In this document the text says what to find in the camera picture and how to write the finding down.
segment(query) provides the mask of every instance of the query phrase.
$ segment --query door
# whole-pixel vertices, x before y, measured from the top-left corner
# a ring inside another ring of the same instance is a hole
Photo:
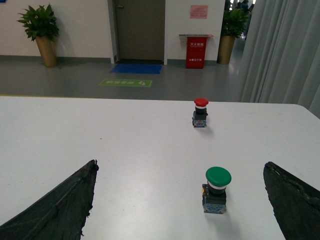
[[[119,58],[164,60],[165,0],[115,0]]]

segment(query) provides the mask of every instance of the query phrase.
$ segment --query door frame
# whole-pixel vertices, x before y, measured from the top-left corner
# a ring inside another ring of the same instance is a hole
[[[111,45],[112,45],[112,57],[111,63],[115,64],[119,58],[119,44],[118,44],[118,28],[117,28],[117,16],[116,16],[116,1],[107,0],[111,33]],[[167,65],[167,0],[164,0],[164,64]]]

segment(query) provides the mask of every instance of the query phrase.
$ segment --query potted plant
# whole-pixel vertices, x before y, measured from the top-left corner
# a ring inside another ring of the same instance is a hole
[[[246,29],[248,12],[242,9],[224,11],[222,20],[221,37],[218,50],[218,64],[229,64],[235,38],[240,38]]]
[[[25,10],[26,13],[19,13],[22,17],[18,22],[23,23],[28,38],[36,41],[44,65],[47,67],[58,65],[53,42],[59,36],[59,28],[51,5],[49,4],[46,8],[39,6],[38,9],[29,6]]]

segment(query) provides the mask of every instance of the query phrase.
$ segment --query red button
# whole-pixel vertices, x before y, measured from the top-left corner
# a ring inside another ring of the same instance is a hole
[[[194,100],[194,103],[199,107],[205,107],[208,105],[209,101],[205,98],[197,98],[196,100]]]

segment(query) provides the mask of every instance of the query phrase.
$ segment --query green button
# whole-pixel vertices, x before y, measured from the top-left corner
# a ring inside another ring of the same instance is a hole
[[[231,182],[231,174],[223,167],[214,166],[205,173],[206,179],[214,186],[223,187]]]

